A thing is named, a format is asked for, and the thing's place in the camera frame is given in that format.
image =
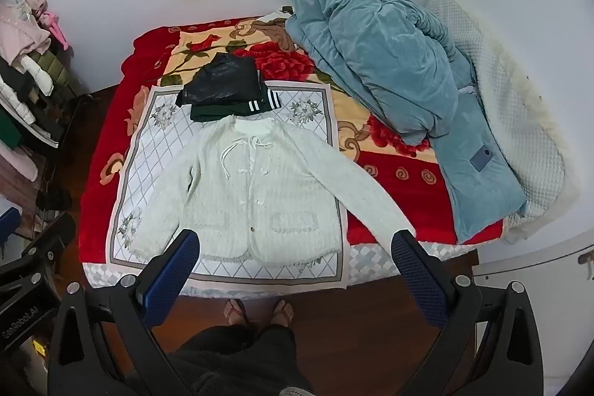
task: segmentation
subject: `person's foot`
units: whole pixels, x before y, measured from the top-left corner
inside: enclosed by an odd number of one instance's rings
[[[223,309],[223,315],[227,319],[227,322],[230,326],[248,325],[248,319],[245,316],[244,310],[242,309],[242,306],[239,304],[239,301],[237,299],[230,298],[227,301],[227,303],[225,304],[225,308]]]
[[[294,315],[295,312],[293,312],[293,306],[286,300],[281,299],[272,311],[272,319],[270,319],[270,323],[289,327]]]

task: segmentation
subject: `white cardigan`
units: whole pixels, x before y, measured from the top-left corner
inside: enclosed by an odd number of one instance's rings
[[[206,259],[307,263],[341,248],[335,197],[390,253],[408,219],[356,163],[311,130],[234,116],[207,125],[164,169],[130,250],[149,260],[182,229]]]

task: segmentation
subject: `pink toy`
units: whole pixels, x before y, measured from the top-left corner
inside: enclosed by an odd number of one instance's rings
[[[50,11],[46,11],[39,16],[39,21],[49,32],[53,34],[53,36],[62,43],[64,47],[64,51],[68,49],[68,41],[62,34],[60,30],[60,26],[58,26],[58,17],[57,15],[51,13]]]

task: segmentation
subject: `red floral blanket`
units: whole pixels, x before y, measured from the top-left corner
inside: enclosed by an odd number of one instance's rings
[[[417,230],[418,240],[456,244],[446,184],[428,141],[418,147],[403,144],[396,133],[317,70],[307,54],[296,50],[284,31],[284,19],[262,22],[249,18],[160,27],[134,41],[134,53],[122,65],[124,78],[103,124],[81,198],[81,262],[105,263],[119,170],[150,86],[190,81],[217,51],[254,57],[265,79],[330,84],[340,148],[345,156],[366,169],[390,193]],[[496,239],[502,227],[501,221],[495,223],[467,244]],[[369,231],[350,214],[347,239],[351,245],[375,243]]]

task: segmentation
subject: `pink garment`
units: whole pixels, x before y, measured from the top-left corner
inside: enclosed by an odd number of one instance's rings
[[[25,0],[29,7],[35,11],[35,17],[39,17],[39,15],[44,12],[48,8],[48,1],[47,0]]]
[[[60,26],[58,26],[57,15],[50,11],[46,11],[39,16],[39,22],[42,24],[43,27],[46,27],[58,41],[60,41],[62,47],[64,48],[64,51],[66,51],[69,45],[68,41],[62,34]]]
[[[10,7],[0,6],[0,56],[9,65],[19,54],[45,53],[51,42],[49,32],[41,29],[32,16],[21,20]]]

